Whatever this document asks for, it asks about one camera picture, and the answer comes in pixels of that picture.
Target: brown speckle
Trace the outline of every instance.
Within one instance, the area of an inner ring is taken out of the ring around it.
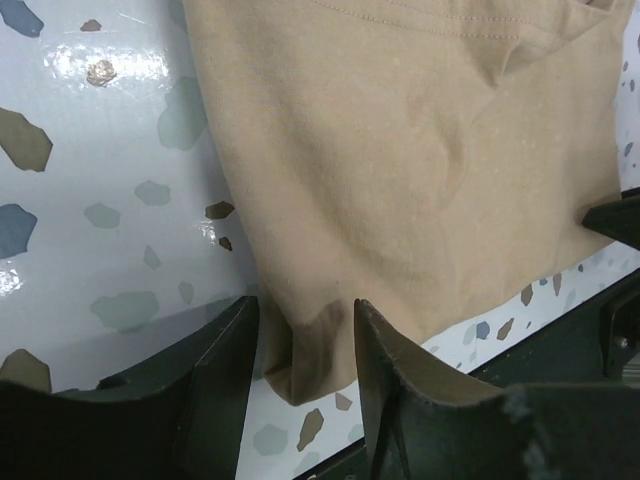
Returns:
[[[562,274],[556,273],[553,276],[553,291],[556,294],[556,297],[560,295],[560,289],[562,288]]]
[[[220,237],[220,239],[218,240],[218,245],[220,245],[225,250],[229,250],[230,252],[233,251],[233,245],[231,245],[231,240],[229,240],[227,237]]]
[[[498,340],[504,340],[509,335],[511,331],[511,327],[513,327],[514,319],[511,318],[508,322],[506,322],[503,326],[498,330]]]
[[[51,393],[49,366],[24,349],[16,350],[0,366],[0,380]]]
[[[231,215],[231,212],[235,210],[235,207],[228,202],[222,201],[209,205],[204,210],[204,216],[209,220],[222,220]]]
[[[520,301],[524,304],[525,307],[527,307],[531,303],[532,298],[533,298],[533,285],[528,285],[527,288],[525,288],[520,293]]]
[[[80,27],[81,32],[99,32],[102,29],[102,25],[97,20],[91,19],[84,22]]]
[[[346,412],[351,408],[353,402],[341,393],[336,393],[336,408],[342,412]]]
[[[53,144],[24,115],[0,108],[0,147],[20,170],[44,172]]]
[[[320,430],[322,430],[323,425],[324,417],[322,416],[322,413],[320,413],[319,409],[314,408],[307,413],[307,416],[304,417],[302,428],[300,429],[300,440],[296,447],[299,452],[304,450],[307,445],[315,440],[316,435]]]
[[[116,78],[118,74],[109,60],[100,60],[89,65],[87,82],[94,87],[105,87],[107,83]]]

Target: tan fabric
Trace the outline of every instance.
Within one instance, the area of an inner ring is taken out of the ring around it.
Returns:
[[[354,380],[356,297],[422,343],[605,245],[630,1],[185,4],[289,402]]]

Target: gray speckle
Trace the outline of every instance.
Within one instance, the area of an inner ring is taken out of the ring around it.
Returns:
[[[169,17],[182,30],[187,31],[187,19],[184,15],[184,5],[179,0],[169,0]]]
[[[464,337],[462,338],[463,345],[471,345],[471,342],[476,338],[476,331],[478,326],[473,324],[469,325],[467,330],[464,332]]]
[[[162,262],[158,258],[158,254],[149,245],[144,249],[143,261],[151,270],[157,270],[162,265]]]
[[[36,216],[20,205],[10,203],[0,207],[0,259],[25,253],[36,223]]]
[[[192,77],[179,78],[165,98],[167,109],[158,118],[160,144],[190,150],[207,125],[198,81]]]
[[[353,442],[357,442],[362,437],[364,437],[364,429],[362,428],[362,424],[359,423],[351,429],[351,431],[349,432],[349,435],[347,435],[347,440],[353,443]]]
[[[297,477],[298,475],[302,475],[304,472],[309,470],[310,468],[315,467],[320,463],[320,454],[318,452],[309,452],[307,453],[300,464],[295,468],[293,474]]]
[[[287,437],[286,430],[268,423],[253,436],[253,448],[263,457],[278,455],[287,447]]]
[[[135,194],[142,203],[150,207],[161,207],[171,201],[171,189],[151,180],[138,185]]]
[[[178,291],[180,292],[180,297],[184,303],[190,305],[191,302],[193,302],[194,289],[192,284],[189,282],[180,282],[180,285],[178,285]]]
[[[160,304],[153,292],[125,292],[115,297],[100,297],[90,309],[106,328],[133,333],[151,323],[160,311]]]
[[[487,322],[480,322],[476,325],[476,337],[480,340],[486,340],[491,332],[491,327]]]
[[[99,32],[100,30],[102,30],[102,25],[95,19],[87,20],[80,27],[81,32]]]
[[[96,203],[84,209],[84,216],[96,228],[118,228],[120,212],[104,203]]]
[[[563,312],[567,313],[571,309],[571,307],[573,307],[573,302],[575,301],[576,301],[576,290],[574,288],[569,292],[569,295],[567,295],[567,299],[564,302]]]
[[[600,250],[593,257],[591,257],[591,263],[593,263],[594,267],[597,267],[598,265],[600,265],[600,262],[602,262],[602,260],[604,260],[604,251],[603,250]]]

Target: white speckled surface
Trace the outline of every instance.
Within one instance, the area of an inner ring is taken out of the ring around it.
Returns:
[[[193,88],[180,2],[27,4],[44,28],[30,38],[0,23],[0,107],[42,128],[53,149],[44,172],[16,168],[0,150],[0,208],[37,217],[27,251],[0,260],[0,358],[27,348],[51,366],[55,390],[92,388],[203,325],[211,301],[251,289],[256,275],[235,212],[204,214],[231,199]],[[91,19],[100,31],[81,31]],[[636,7],[617,98],[624,187],[640,185],[639,35]],[[102,60],[116,76],[95,86],[87,74]],[[0,218],[1,243],[9,217]],[[425,348],[471,371],[638,267],[640,254],[614,244]],[[237,478],[292,478],[359,438],[357,386],[342,394],[348,409],[334,395],[294,408],[255,381]],[[298,451],[316,408],[322,428]]]

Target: green speckle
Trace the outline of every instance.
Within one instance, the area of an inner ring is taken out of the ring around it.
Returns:
[[[511,327],[513,327],[514,320],[514,318],[511,318],[503,326],[500,327],[497,336],[498,340],[504,340],[505,338],[507,338],[507,336],[509,336],[509,332],[511,332]]]
[[[120,225],[120,212],[104,203],[96,203],[85,208],[84,216],[96,228],[118,228]]]
[[[351,429],[351,431],[349,432],[349,435],[347,435],[347,440],[353,443],[353,442],[357,442],[362,437],[364,437],[364,429],[362,428],[362,424],[359,423]]]
[[[253,436],[253,447],[263,457],[278,455],[287,447],[288,434],[270,423]]]
[[[187,305],[190,305],[193,302],[193,285],[189,282],[180,282],[178,285],[178,291],[180,292],[180,296],[182,297],[182,301]]]
[[[149,245],[144,249],[144,257],[142,260],[151,270],[157,270],[162,265],[162,262],[158,258],[158,254]]]
[[[151,180],[138,185],[135,194],[142,203],[150,207],[161,207],[171,201],[171,189]]]
[[[293,474],[297,477],[298,475],[302,475],[307,470],[315,467],[320,463],[320,454],[318,452],[309,452],[307,453],[300,464],[295,468]]]
[[[158,119],[160,144],[190,150],[207,125],[198,81],[193,77],[180,77],[165,98],[167,109]]]
[[[153,292],[125,292],[100,297],[90,308],[106,328],[132,333],[151,323],[160,305]]]
[[[169,17],[185,32],[187,31],[187,19],[184,15],[184,5],[179,0],[169,0]]]

